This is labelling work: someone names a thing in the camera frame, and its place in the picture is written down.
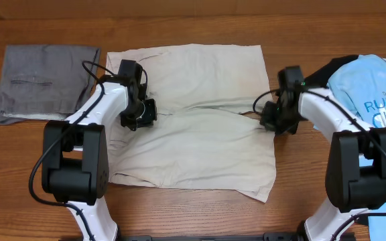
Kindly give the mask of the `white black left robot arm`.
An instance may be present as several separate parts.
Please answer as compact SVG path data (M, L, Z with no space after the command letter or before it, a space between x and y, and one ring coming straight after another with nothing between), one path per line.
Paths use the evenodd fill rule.
M34 191L36 171L42 188L54 196L49 206L67 208L74 216L82 240L121 240L104 195L109 183L107 141L116 119L131 131L150 127L157 119L155 100L147 97L148 77L134 60L121 60L119 70L96 81L94 94L64 120L51 120L44 128L43 153L29 177Z

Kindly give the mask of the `beige khaki shorts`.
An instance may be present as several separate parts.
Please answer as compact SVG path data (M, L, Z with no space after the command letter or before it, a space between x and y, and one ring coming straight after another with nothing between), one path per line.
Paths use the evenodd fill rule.
M274 134L249 117L269 90L260 46L142 48L107 54L107 68L135 60L157 106L151 127L110 129L110 181L176 189L235 190L266 202L276 179Z

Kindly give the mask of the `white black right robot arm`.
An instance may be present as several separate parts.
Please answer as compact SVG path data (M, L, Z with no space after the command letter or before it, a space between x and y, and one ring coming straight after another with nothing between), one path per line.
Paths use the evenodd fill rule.
M297 232L268 233L265 240L354 240L346 230L359 220L386 216L386 127L359 120L327 88L308 85L299 66L278 73L276 102L266 102L260 124L276 135L294 135L310 121L330 143L326 199Z

